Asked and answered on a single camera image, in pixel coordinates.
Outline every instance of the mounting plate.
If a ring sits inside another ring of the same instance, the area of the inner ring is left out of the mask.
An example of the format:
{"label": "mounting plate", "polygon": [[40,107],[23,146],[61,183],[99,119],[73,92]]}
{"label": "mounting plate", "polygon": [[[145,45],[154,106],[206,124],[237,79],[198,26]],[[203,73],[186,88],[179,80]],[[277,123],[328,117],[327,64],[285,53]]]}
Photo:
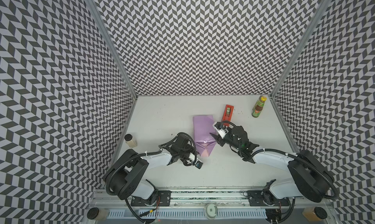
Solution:
{"label": "mounting plate", "polygon": [[[157,196],[156,196],[156,201],[159,200],[159,197],[160,197],[159,206],[169,206],[169,204],[171,202],[171,191],[158,191]],[[142,199],[140,197],[136,197],[136,196],[134,196],[132,198],[131,205],[132,206],[150,206],[147,203],[147,200],[144,200],[144,199]]]}
{"label": "mounting plate", "polygon": [[[247,200],[249,201],[250,203],[250,206],[270,206],[270,205],[267,205],[263,202],[263,196],[261,195],[262,194],[262,190],[259,190],[259,191],[247,191]],[[281,203],[281,206],[287,206],[289,207],[289,203],[286,199],[280,199],[280,200],[277,200],[277,201],[280,201]]]}

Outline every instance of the red tape dispenser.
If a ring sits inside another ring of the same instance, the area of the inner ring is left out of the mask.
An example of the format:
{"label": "red tape dispenser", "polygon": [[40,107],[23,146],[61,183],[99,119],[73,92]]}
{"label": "red tape dispenser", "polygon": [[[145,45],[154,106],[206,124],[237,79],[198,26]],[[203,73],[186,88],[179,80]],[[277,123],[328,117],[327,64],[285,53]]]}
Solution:
{"label": "red tape dispenser", "polygon": [[[221,121],[224,121],[224,120],[231,121],[233,110],[234,110],[234,107],[232,105],[226,105],[224,109],[223,118],[221,119]],[[228,123],[224,123],[223,125],[227,127],[229,126]]]}

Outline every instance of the red wire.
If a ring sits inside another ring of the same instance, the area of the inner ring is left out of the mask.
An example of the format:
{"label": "red wire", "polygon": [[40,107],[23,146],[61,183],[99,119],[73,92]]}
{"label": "red wire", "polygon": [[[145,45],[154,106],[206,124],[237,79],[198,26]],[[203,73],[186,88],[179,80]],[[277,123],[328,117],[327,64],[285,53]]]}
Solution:
{"label": "red wire", "polygon": [[157,202],[156,204],[156,209],[155,209],[155,218],[157,217],[157,208],[159,207],[159,203],[160,203],[160,197],[159,197],[159,201]]}

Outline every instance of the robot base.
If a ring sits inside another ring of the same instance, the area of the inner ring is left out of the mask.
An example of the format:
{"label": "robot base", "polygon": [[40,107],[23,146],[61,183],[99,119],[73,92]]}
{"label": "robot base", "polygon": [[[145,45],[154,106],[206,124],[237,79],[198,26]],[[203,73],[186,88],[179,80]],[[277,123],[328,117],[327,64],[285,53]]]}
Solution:
{"label": "robot base", "polygon": [[287,199],[274,199],[274,204],[268,205],[266,204],[263,200],[264,197],[262,195],[262,190],[259,191],[247,191],[247,199],[250,203],[250,206],[279,206],[279,201],[281,203],[281,206],[289,206],[288,200]]}
{"label": "robot base", "polygon": [[281,220],[281,212],[277,209],[266,209],[267,221],[269,223],[277,223],[278,220]]}
{"label": "robot base", "polygon": [[[159,206],[169,206],[171,202],[171,191],[158,191],[156,196],[156,202],[159,201],[160,197],[160,203]],[[149,204],[148,200],[144,200],[140,197],[133,196],[132,198],[132,206],[156,206],[156,203]]]}

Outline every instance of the chevron patterned wall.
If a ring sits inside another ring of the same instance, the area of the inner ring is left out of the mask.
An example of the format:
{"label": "chevron patterned wall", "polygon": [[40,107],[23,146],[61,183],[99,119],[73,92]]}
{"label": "chevron patterned wall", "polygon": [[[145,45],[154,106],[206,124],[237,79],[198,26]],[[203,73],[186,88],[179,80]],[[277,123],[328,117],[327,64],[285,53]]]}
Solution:
{"label": "chevron patterned wall", "polygon": [[138,95],[268,94],[321,0],[94,0]]}
{"label": "chevron patterned wall", "polygon": [[0,223],[79,221],[132,104],[82,0],[0,0]]}
{"label": "chevron patterned wall", "polygon": [[375,0],[333,0],[276,102],[335,173],[344,223],[375,223]]}

